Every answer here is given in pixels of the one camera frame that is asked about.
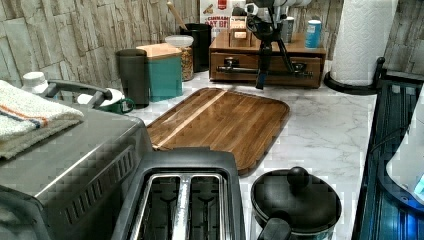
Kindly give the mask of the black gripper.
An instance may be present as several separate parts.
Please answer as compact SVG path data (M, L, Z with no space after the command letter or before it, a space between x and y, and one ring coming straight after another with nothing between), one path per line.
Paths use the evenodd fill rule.
M256 88L263 89L272 56L272 44L277 41L283 62L289 73L294 73L290 56L281 38L283 20L286 16L284 9L289 2L250 2L245 5L247 13L246 27L260 39L258 75Z

